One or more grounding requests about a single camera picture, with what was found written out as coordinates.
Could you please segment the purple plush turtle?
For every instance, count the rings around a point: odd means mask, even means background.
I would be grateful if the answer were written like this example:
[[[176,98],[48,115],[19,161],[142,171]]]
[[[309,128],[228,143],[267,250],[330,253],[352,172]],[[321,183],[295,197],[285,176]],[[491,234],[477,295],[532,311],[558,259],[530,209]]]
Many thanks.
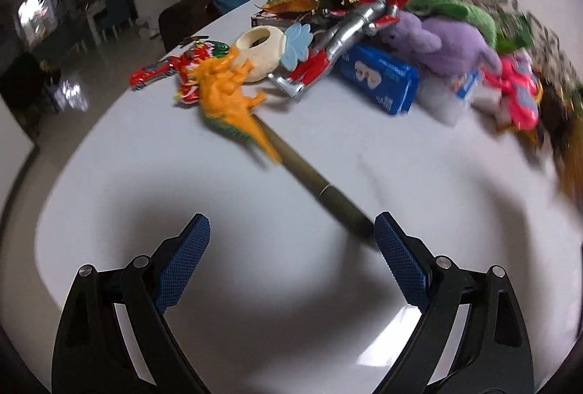
[[[403,62],[444,78],[468,74],[486,67],[493,74],[502,71],[501,59],[486,44],[479,30],[467,22],[431,16],[420,19],[400,11],[399,21],[379,32],[390,52]]]

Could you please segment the green plush toy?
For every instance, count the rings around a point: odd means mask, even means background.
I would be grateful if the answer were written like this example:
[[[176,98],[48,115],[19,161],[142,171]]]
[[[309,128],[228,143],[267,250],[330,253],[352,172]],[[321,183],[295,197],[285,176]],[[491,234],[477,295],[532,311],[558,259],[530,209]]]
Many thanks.
[[[481,7],[462,0],[408,0],[405,8],[420,17],[443,15],[466,22],[480,32],[489,47],[496,47],[497,31],[495,21]]]

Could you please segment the red strawberry snack packet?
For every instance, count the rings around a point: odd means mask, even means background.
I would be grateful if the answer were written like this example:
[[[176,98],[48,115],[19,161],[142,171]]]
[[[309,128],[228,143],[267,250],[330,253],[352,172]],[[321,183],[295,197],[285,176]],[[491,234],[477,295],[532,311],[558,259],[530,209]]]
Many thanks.
[[[194,70],[205,61],[223,58],[230,47],[208,37],[196,37],[188,49],[179,57],[179,85],[175,99],[182,105],[194,105],[199,101],[199,85],[194,78]]]

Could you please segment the cream tape roll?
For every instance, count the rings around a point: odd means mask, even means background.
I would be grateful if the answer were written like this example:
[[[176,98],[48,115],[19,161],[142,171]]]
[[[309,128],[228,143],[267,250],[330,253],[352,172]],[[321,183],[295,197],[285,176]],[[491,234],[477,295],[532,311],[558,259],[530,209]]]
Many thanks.
[[[279,66],[286,47],[286,37],[282,30],[274,26],[256,26],[242,33],[234,42],[238,55],[233,67],[249,61],[253,68],[248,72],[246,82],[254,83],[267,77]]]

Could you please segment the silver red ultraman figure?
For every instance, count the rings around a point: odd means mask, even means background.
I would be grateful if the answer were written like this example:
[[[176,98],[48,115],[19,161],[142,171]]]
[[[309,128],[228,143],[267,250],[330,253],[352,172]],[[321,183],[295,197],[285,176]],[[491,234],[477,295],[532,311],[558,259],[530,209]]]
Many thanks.
[[[360,0],[333,27],[326,30],[319,42],[308,50],[308,58],[292,71],[272,71],[267,78],[280,92],[290,98],[300,98],[311,85],[332,70],[341,56],[365,36],[393,26],[408,0]]]

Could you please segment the blue tissue pack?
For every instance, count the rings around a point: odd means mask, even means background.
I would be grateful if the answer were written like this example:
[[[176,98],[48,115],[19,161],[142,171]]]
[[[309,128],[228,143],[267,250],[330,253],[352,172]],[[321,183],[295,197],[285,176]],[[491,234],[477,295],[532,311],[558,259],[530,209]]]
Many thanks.
[[[351,47],[334,70],[391,116],[409,112],[420,82],[418,68],[367,44]]]

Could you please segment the orange dinosaur toy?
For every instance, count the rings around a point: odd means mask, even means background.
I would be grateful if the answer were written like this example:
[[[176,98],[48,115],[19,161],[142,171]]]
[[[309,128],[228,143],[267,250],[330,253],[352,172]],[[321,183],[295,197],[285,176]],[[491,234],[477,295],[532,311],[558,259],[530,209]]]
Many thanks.
[[[199,101],[196,104],[206,124],[215,132],[243,145],[254,145],[274,163],[281,163],[279,152],[273,148],[252,114],[253,109],[267,96],[262,90],[253,96],[243,93],[242,85],[253,64],[247,61],[233,67],[237,55],[238,50],[231,46],[223,58],[209,59],[194,70],[194,78],[199,85]]]

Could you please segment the pink plastic toy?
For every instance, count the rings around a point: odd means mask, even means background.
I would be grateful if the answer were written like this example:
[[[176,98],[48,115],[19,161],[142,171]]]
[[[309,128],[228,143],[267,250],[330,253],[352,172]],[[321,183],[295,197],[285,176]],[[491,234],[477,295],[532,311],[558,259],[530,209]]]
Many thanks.
[[[533,73],[532,59],[524,51],[500,58],[500,74],[482,68],[486,86],[500,91],[494,116],[499,130],[533,131],[539,122],[543,86]]]

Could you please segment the red toy car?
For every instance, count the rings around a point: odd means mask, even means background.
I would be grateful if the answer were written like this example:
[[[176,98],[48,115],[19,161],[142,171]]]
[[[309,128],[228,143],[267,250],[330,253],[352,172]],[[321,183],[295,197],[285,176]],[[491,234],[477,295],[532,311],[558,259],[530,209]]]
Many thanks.
[[[149,64],[143,68],[139,68],[133,72],[129,77],[129,86],[133,90],[139,90],[146,87],[151,82],[160,78],[166,78],[175,74],[176,68],[169,59],[164,59],[160,62]]]

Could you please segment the light blue wing toy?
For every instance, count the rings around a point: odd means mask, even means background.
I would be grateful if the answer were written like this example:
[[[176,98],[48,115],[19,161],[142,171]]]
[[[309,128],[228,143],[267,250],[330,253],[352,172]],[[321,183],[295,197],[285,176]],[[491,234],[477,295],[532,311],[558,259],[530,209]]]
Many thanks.
[[[287,71],[294,71],[299,63],[309,58],[309,48],[313,35],[309,24],[294,23],[283,33],[285,48],[279,62]]]

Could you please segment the olive green pen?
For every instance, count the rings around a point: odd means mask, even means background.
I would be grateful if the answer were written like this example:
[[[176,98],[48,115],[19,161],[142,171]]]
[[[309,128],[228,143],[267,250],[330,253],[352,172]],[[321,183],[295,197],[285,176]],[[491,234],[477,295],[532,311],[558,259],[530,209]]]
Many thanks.
[[[283,166],[308,192],[348,230],[349,234],[358,237],[362,243],[377,249],[373,242],[373,222],[344,193],[320,174],[306,159],[297,153],[287,142],[277,135],[259,116],[253,114],[255,122],[260,126],[266,138],[279,155]]]

